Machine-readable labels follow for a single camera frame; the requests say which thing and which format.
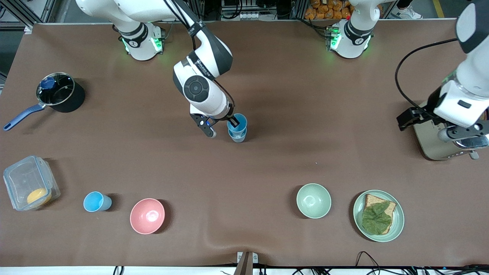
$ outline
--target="saucepan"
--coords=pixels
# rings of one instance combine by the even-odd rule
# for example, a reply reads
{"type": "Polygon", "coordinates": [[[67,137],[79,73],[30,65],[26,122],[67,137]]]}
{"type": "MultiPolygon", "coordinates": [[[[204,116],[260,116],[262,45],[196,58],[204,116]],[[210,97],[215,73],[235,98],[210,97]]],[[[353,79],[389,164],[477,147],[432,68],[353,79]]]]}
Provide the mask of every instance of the saucepan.
{"type": "Polygon", "coordinates": [[[45,109],[46,106],[62,113],[78,109],[85,100],[85,90],[69,74],[55,72],[41,80],[36,90],[39,103],[25,109],[7,123],[4,131],[12,129],[28,115],[45,109]]]}

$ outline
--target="lemon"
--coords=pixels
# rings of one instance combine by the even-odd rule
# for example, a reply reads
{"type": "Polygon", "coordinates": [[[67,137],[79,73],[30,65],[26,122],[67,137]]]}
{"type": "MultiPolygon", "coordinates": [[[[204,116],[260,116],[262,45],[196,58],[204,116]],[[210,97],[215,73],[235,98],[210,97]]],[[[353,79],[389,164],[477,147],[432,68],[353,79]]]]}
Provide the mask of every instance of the lemon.
{"type": "MultiPolygon", "coordinates": [[[[36,200],[44,197],[46,194],[47,194],[46,188],[36,189],[36,190],[32,191],[29,194],[29,196],[27,196],[27,203],[31,204],[31,203],[35,202],[36,200]]],[[[46,197],[46,199],[43,202],[41,202],[40,205],[44,204],[45,202],[48,202],[50,199],[51,199],[51,194],[49,194],[48,197],[46,197]]]]}

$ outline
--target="spinach leaf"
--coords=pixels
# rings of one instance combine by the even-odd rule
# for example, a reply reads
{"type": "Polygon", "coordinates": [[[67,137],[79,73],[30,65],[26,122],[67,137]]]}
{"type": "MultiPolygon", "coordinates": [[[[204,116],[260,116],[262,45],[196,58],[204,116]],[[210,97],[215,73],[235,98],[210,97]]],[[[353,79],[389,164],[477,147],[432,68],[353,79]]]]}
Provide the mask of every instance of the spinach leaf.
{"type": "Polygon", "coordinates": [[[362,226],[365,231],[373,235],[382,234],[391,224],[392,218],[384,211],[389,207],[390,201],[372,204],[362,213],[362,226]]]}

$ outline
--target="white sneaker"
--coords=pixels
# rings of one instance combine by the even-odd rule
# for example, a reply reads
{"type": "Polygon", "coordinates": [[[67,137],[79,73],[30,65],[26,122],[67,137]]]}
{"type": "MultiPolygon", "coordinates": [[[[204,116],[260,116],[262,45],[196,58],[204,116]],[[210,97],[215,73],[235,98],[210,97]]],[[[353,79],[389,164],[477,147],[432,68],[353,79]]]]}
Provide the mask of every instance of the white sneaker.
{"type": "Polygon", "coordinates": [[[413,7],[409,5],[407,8],[400,10],[397,6],[392,9],[391,14],[387,17],[388,19],[421,19],[423,16],[415,12],[413,7]]]}

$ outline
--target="sandwich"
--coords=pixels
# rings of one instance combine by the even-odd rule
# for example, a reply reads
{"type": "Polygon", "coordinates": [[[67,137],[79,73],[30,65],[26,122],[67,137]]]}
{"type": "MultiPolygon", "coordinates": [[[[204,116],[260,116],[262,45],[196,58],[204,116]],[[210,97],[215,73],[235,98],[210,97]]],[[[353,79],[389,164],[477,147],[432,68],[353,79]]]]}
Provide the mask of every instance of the sandwich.
{"type": "Polygon", "coordinates": [[[362,213],[362,226],[373,235],[385,235],[392,225],[396,203],[367,194],[362,213]]]}

